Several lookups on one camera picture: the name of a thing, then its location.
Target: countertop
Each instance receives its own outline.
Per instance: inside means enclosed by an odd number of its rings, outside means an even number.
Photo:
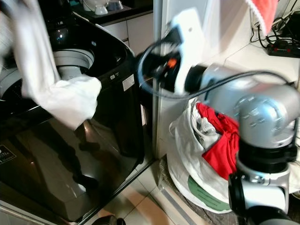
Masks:
[[[94,12],[85,11],[82,5],[72,6],[72,10],[76,15],[84,17],[91,23],[97,23],[102,26],[132,19],[153,12],[153,4],[140,5],[139,7],[135,8],[127,6],[123,7],[124,8],[122,10],[109,11],[108,14],[105,15],[96,15]]]

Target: black washing machine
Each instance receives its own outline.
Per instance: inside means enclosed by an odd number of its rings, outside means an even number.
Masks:
[[[0,83],[9,76],[13,82],[0,101],[0,199],[56,224],[80,222],[107,204],[143,161],[134,56],[68,9],[54,5],[47,14],[42,5],[59,71],[75,67],[98,78],[102,89],[94,117],[73,131],[21,97],[22,80],[14,60],[6,58]]]

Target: green label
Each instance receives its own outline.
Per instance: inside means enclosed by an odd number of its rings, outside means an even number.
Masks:
[[[190,192],[211,209],[216,211],[230,210],[229,204],[210,195],[207,191],[200,187],[191,176],[188,177],[187,183]]]

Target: robotic arm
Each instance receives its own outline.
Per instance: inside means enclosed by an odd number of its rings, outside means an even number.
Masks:
[[[165,38],[151,45],[141,56],[138,78],[141,87],[162,98],[198,97],[216,111],[240,124],[237,172],[229,177],[232,210],[254,225],[295,225],[286,215],[289,196],[289,166],[297,156],[295,137],[300,116],[300,93],[281,76],[268,71],[238,71],[219,65],[197,66],[195,52],[201,52],[203,34],[195,10],[176,16]],[[151,51],[169,43],[177,52],[168,54],[165,63],[145,71],[143,64]],[[154,74],[161,87],[173,94],[154,91],[143,74]],[[263,83],[252,75],[272,75],[285,84]]]

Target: white wall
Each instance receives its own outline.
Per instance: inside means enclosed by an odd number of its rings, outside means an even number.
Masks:
[[[242,0],[164,0],[162,10],[162,36],[166,24],[183,9],[196,7],[206,38],[203,62],[223,63],[226,57],[249,43],[250,14]],[[160,158],[174,148],[169,135],[169,124],[179,117],[186,102],[160,99],[157,119],[157,153]]]

